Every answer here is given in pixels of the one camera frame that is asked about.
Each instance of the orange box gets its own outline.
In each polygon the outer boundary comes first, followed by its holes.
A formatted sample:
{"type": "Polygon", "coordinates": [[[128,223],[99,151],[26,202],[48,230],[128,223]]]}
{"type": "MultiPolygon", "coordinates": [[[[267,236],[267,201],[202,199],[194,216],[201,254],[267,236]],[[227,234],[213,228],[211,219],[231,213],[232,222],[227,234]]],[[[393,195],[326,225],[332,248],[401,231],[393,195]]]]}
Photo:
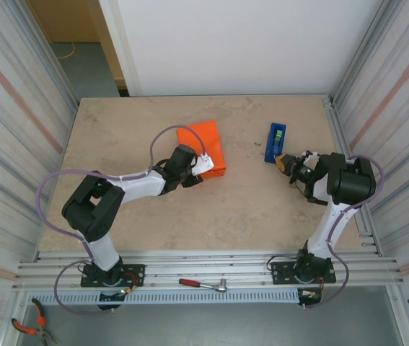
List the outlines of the orange box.
{"type": "MultiPolygon", "coordinates": [[[[217,129],[217,123],[215,120],[206,121],[205,123],[188,125],[193,129],[203,140],[204,146],[206,146],[207,154],[211,157],[214,167],[208,172],[204,172],[202,178],[221,177],[225,174],[224,153],[221,150],[219,130],[217,129]]],[[[199,140],[190,131],[179,128],[177,130],[178,143],[185,144],[196,150],[196,153],[202,154],[203,149],[199,140]]]]}

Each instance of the marble surface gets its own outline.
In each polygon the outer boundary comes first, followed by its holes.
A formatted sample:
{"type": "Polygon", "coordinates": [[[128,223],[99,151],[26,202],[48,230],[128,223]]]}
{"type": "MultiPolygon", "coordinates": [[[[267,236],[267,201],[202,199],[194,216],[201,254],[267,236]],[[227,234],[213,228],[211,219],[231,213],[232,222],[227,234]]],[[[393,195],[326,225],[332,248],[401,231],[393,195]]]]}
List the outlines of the marble surface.
{"type": "MultiPolygon", "coordinates": [[[[334,151],[321,97],[83,99],[63,169],[140,172],[149,165],[149,144],[160,130],[212,119],[219,127],[226,174],[122,205],[110,231],[117,250],[298,249],[313,234],[325,207],[308,203],[263,156],[272,122],[287,125],[286,153],[334,151]]],[[[170,157],[176,145],[175,131],[165,133],[154,148],[154,161],[170,157]]],[[[81,180],[79,175],[58,178],[50,222],[71,230],[61,208],[81,180]]],[[[354,222],[348,223],[338,246],[361,246],[354,222]]],[[[45,229],[40,249],[82,246],[45,229]]]]}

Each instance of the purple cable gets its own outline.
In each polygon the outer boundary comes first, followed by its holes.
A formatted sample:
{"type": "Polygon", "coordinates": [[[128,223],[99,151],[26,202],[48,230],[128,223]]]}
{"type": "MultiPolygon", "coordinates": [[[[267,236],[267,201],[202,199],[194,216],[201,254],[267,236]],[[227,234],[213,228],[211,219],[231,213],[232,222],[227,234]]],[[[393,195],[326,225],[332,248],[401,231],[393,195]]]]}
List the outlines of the purple cable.
{"type": "Polygon", "coordinates": [[[342,217],[345,213],[347,213],[348,211],[350,211],[351,209],[354,208],[360,208],[361,206],[365,205],[366,203],[371,202],[374,198],[376,198],[379,193],[382,191],[382,189],[384,188],[384,181],[385,181],[385,175],[384,175],[384,170],[382,169],[382,167],[380,167],[380,165],[371,157],[368,156],[364,156],[364,155],[353,155],[349,158],[349,160],[352,159],[365,159],[365,160],[369,160],[370,162],[372,162],[372,164],[377,168],[377,170],[379,171],[379,176],[380,176],[380,182],[379,185],[377,186],[376,192],[369,198],[362,200],[361,202],[351,205],[349,207],[347,207],[339,216],[338,218],[336,218],[333,226],[331,227],[331,230],[329,231],[329,234],[327,235],[327,247],[329,248],[329,251],[331,254],[333,254],[333,256],[337,259],[337,261],[339,261],[340,263],[342,263],[342,265],[344,266],[344,268],[346,269],[346,278],[343,281],[343,284],[341,287],[339,287],[339,289],[334,292],[334,294],[325,299],[325,300],[321,300],[319,303],[316,304],[312,304],[312,305],[308,305],[305,306],[306,309],[311,309],[314,308],[316,306],[321,306],[321,305],[325,305],[326,303],[329,303],[330,301],[332,301],[334,298],[336,298],[340,293],[342,293],[342,291],[344,290],[344,288],[347,286],[348,283],[348,279],[350,278],[350,270],[348,269],[348,265],[345,263],[345,261],[343,259],[341,259],[334,251],[334,249],[331,247],[330,242],[331,239],[333,237],[334,234],[334,230],[337,227],[337,225],[339,224],[340,220],[342,220],[342,217]]]}
{"type": "MultiPolygon", "coordinates": [[[[47,177],[45,177],[42,182],[40,182],[38,189],[36,191],[36,196],[35,196],[35,202],[36,202],[36,209],[38,210],[38,215],[40,217],[40,219],[43,221],[43,223],[45,225],[47,225],[47,227],[49,227],[50,229],[53,229],[54,231],[57,231],[58,233],[62,233],[65,234],[67,236],[72,236],[73,238],[78,239],[82,245],[84,246],[84,248],[87,251],[87,254],[89,255],[90,259],[93,260],[94,256],[92,251],[90,251],[89,246],[87,245],[87,243],[85,242],[85,239],[82,236],[78,236],[75,233],[72,232],[68,232],[65,231],[64,229],[60,229],[59,227],[53,225],[44,215],[44,212],[42,211],[41,207],[40,207],[40,194],[44,188],[45,183],[54,178],[57,177],[58,175],[62,175],[62,174],[83,174],[83,175],[89,175],[92,177],[97,177],[97,178],[103,178],[103,179],[107,179],[107,180],[118,180],[120,179],[121,181],[128,181],[128,180],[135,180],[135,179],[140,179],[145,177],[146,175],[148,175],[152,169],[153,169],[153,165],[154,165],[154,158],[153,158],[153,146],[154,143],[156,143],[157,139],[166,131],[171,130],[173,128],[184,128],[186,130],[189,130],[193,135],[196,136],[196,138],[199,140],[199,143],[201,144],[201,147],[203,149],[203,154],[206,153],[206,147],[204,146],[204,142],[201,139],[201,137],[191,128],[189,128],[188,126],[184,126],[184,125],[173,125],[173,126],[169,126],[168,128],[165,128],[164,130],[162,130],[161,132],[159,132],[156,137],[153,138],[153,141],[151,142],[150,146],[149,146],[149,156],[150,156],[150,163],[149,163],[149,167],[148,170],[140,175],[134,175],[134,176],[130,176],[130,177],[125,177],[125,176],[121,176],[121,177],[112,177],[109,175],[105,175],[105,174],[101,174],[101,173],[95,173],[95,172],[89,172],[89,171],[84,171],[82,169],[65,169],[65,170],[61,170],[61,171],[57,171],[54,173],[50,173],[47,177]]],[[[70,268],[72,265],[75,265],[77,263],[86,263],[89,264],[90,262],[82,259],[79,261],[75,261],[73,263],[71,263],[70,265],[67,265],[65,268],[62,269],[62,271],[58,274],[56,281],[55,281],[55,285],[53,286],[53,293],[55,295],[55,299],[57,300],[58,305],[60,305],[62,308],[64,308],[65,310],[67,310],[68,312],[71,312],[73,314],[76,315],[99,315],[100,313],[98,312],[86,312],[86,311],[76,311],[76,310],[72,310],[69,307],[65,306],[62,301],[60,300],[60,298],[57,295],[57,286],[58,286],[58,282],[61,278],[61,276],[63,275],[63,273],[70,268]]]]}

